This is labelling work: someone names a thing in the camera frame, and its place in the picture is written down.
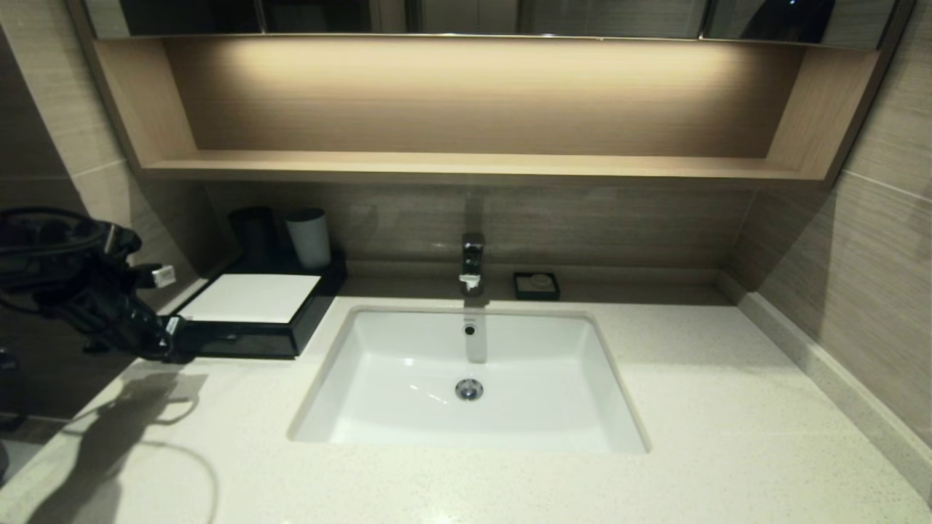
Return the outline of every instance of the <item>white sink basin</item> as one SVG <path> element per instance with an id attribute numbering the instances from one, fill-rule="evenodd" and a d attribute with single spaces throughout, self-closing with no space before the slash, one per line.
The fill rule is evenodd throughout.
<path id="1" fill-rule="evenodd" d="M 464 379 L 482 384 L 478 399 L 460 398 Z M 647 452 L 596 327 L 579 316 L 356 311 L 291 437 Z"/>

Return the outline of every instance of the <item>sink drain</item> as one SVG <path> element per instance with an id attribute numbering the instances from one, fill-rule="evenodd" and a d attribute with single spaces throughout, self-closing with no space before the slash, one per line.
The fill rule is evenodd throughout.
<path id="1" fill-rule="evenodd" d="M 457 396 L 462 400 L 479 400 L 482 396 L 482 382 L 476 379 L 463 379 L 457 382 Z"/>

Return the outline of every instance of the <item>wall tile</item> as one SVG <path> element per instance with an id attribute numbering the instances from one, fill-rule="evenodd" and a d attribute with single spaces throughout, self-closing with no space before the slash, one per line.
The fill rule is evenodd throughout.
<path id="1" fill-rule="evenodd" d="M 0 28 L 0 179 L 68 178 Z"/>
<path id="2" fill-rule="evenodd" d="M 68 172 L 123 159 L 64 2 L 0 0 L 0 21 Z"/>
<path id="3" fill-rule="evenodd" d="M 761 192 L 732 267 L 932 445 L 930 224 L 932 203 L 846 173 Z"/>
<path id="4" fill-rule="evenodd" d="M 932 1 L 916 3 L 846 169 L 932 199 Z"/>
<path id="5" fill-rule="evenodd" d="M 170 300 L 184 283 L 213 269 L 228 254 L 199 183 L 140 184 L 127 163 L 119 162 L 78 176 L 75 185 L 91 216 L 131 228 L 140 236 L 143 248 L 132 256 L 134 263 L 174 266 L 180 284 L 140 292 L 153 307 Z"/>
<path id="6" fill-rule="evenodd" d="M 51 206 L 86 213 L 81 196 L 70 178 L 0 178 L 0 209 L 20 206 Z"/>
<path id="7" fill-rule="evenodd" d="M 620 187 L 216 183 L 218 216 L 323 207 L 352 259 L 455 261 L 482 231 L 489 262 L 708 268 L 724 263 L 751 192 Z"/>
<path id="8" fill-rule="evenodd" d="M 932 0 L 840 182 L 761 192 L 731 267 L 932 446 Z"/>

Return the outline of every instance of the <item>wall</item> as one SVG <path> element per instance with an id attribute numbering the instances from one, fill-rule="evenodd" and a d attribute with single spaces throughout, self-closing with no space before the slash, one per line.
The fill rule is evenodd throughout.
<path id="1" fill-rule="evenodd" d="M 829 194 L 762 191 L 731 266 L 932 446 L 932 2 Z"/>
<path id="2" fill-rule="evenodd" d="M 488 262 L 715 268 L 750 202 L 747 190 L 612 187 L 211 183 L 218 214 L 246 205 L 323 207 L 353 260 L 457 262 L 482 231 Z"/>
<path id="3" fill-rule="evenodd" d="M 0 29 L 0 208 L 47 205 L 85 213 Z M 0 347 L 21 371 L 0 375 L 0 413 L 70 417 L 129 362 L 90 359 L 67 324 L 0 308 Z"/>
<path id="4" fill-rule="evenodd" d="M 754 159 L 767 156 L 804 51 L 336 36 L 165 49 L 199 149 Z"/>
<path id="5" fill-rule="evenodd" d="M 144 294 L 154 307 L 226 257 L 202 186 L 133 178 L 63 2 L 0 0 L 0 24 L 0 196 L 18 201 L 0 206 L 48 203 L 134 229 L 144 246 L 133 261 L 172 264 L 179 277 Z M 0 378 L 0 411 L 70 417 L 130 361 L 84 356 L 64 324 L 3 313 L 0 329 L 22 363 Z"/>

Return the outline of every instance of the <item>baseboard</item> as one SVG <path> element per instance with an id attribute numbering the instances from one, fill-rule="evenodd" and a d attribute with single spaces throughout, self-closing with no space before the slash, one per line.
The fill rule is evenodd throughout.
<path id="1" fill-rule="evenodd" d="M 822 346 L 759 293 L 722 272 L 728 297 L 861 430 L 932 506 L 932 448 Z"/>

